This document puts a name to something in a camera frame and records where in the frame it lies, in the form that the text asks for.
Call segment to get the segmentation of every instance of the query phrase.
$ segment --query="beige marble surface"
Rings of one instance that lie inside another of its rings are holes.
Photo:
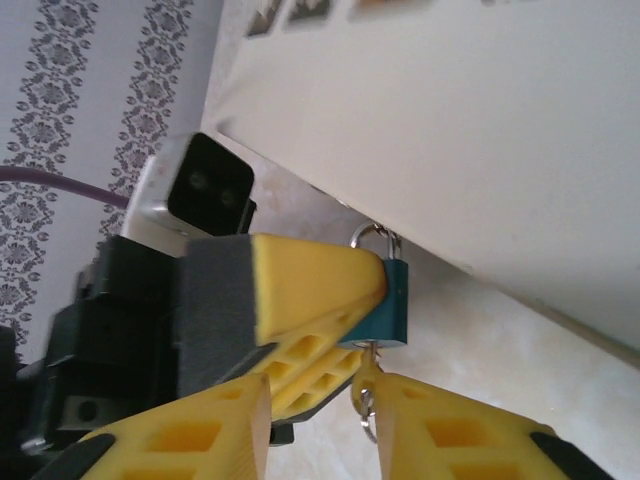
[[[227,2],[202,122],[215,108],[252,9]],[[253,231],[345,243],[363,221],[289,172],[237,144],[256,172]],[[383,251],[382,243],[365,244]],[[640,478],[640,373],[515,300],[411,244],[410,345],[383,368],[548,423],[617,479]],[[269,452],[268,479],[380,478],[374,447],[345,393]]]

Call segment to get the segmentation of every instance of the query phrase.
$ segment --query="yellow plastic bracket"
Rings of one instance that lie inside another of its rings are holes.
[[[271,429],[266,375],[246,375],[112,423],[116,443],[83,480],[263,479]]]
[[[371,355],[352,384],[373,392],[383,480],[565,480],[535,445],[553,430],[412,378],[383,373]]]
[[[372,252],[253,235],[256,341],[278,346],[251,372],[269,375],[273,420],[313,409],[357,370],[361,352],[335,344],[386,293]]]

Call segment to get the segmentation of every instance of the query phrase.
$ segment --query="purple cable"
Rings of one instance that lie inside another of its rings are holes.
[[[65,178],[54,173],[47,173],[35,168],[0,167],[0,182],[28,182],[37,185],[46,185],[47,187],[82,195],[83,197],[92,198],[122,209],[126,209],[129,204],[127,197],[123,197],[117,193],[112,193],[94,187],[93,185],[87,185],[77,180]]]

